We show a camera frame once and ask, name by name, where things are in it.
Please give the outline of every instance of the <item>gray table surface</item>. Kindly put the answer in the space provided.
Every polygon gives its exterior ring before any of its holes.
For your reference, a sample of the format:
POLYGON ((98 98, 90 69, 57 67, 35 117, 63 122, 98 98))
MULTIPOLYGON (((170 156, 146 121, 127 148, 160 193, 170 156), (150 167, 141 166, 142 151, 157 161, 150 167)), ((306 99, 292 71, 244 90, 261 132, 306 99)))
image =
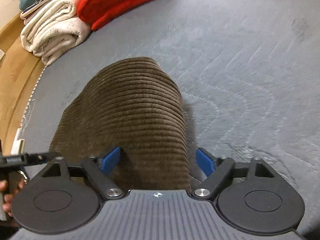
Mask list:
POLYGON ((320 0, 155 0, 49 66, 22 138, 45 151, 63 110, 100 69, 149 56, 185 100, 190 172, 197 147, 260 156, 303 197, 299 231, 320 219, 320 0))

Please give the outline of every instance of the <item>metal screw head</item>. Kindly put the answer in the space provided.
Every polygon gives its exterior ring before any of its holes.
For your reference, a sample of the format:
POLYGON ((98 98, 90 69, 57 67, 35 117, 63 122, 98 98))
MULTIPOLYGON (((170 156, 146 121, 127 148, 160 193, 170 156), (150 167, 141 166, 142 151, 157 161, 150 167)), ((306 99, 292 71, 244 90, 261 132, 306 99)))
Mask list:
POLYGON ((111 188, 107 190, 107 195, 109 197, 118 197, 122 194, 122 191, 119 188, 111 188))
POLYGON ((206 188, 198 188, 195 190, 195 195, 198 197, 207 197, 210 195, 210 191, 206 188))

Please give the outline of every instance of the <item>ribbed rubber surface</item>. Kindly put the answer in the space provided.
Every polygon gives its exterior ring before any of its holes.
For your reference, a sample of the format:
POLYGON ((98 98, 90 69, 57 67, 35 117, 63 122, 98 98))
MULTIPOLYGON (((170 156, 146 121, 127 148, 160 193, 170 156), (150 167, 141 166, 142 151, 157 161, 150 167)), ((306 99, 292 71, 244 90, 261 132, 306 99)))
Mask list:
POLYGON ((78 230, 56 236, 18 232, 12 240, 299 240, 289 232, 254 236, 226 224, 208 201, 191 199, 184 190, 138 191, 108 201, 78 230))
POLYGON ((120 146, 111 174, 123 190, 187 189, 182 99, 151 58, 118 61, 98 72, 65 109, 50 150, 68 161, 120 146))

